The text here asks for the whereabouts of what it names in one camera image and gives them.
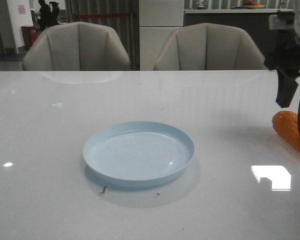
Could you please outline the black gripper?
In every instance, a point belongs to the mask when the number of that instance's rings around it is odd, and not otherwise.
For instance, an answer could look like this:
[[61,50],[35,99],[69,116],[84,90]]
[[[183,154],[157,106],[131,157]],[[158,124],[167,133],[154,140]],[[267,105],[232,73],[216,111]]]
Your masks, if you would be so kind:
[[296,79],[300,70],[300,35],[294,30],[277,32],[274,50],[267,53],[264,65],[269,70],[277,69],[278,88],[275,102],[281,108],[288,108],[298,88]]

